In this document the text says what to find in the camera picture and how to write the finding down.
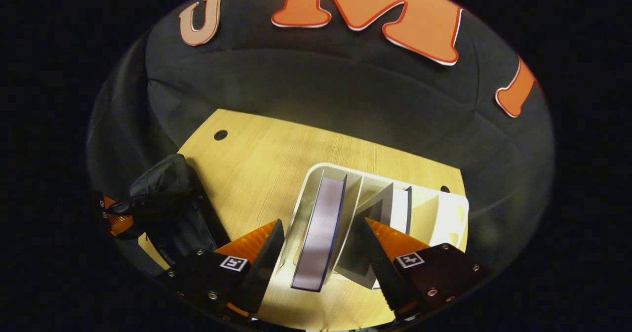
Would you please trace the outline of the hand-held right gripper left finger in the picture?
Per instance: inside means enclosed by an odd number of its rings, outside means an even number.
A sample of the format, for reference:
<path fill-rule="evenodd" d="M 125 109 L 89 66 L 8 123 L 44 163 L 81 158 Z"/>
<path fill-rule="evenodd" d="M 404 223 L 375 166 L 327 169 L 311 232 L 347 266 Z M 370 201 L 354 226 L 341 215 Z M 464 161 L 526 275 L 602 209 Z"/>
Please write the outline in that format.
<path fill-rule="evenodd" d="M 210 251 L 197 249 L 165 272 L 165 288 L 197 310 L 231 323 L 259 312 L 284 244 L 280 219 Z"/>

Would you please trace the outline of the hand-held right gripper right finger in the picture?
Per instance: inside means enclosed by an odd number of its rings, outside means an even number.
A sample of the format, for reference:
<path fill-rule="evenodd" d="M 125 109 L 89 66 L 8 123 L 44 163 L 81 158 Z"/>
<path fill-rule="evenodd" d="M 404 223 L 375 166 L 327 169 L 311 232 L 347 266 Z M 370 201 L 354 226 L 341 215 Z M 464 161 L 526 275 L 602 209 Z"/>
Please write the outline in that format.
<path fill-rule="evenodd" d="M 370 218 L 365 218 L 364 240 L 370 265 L 397 321 L 452 305 L 492 275 L 492 269 L 454 245 L 427 245 Z"/>

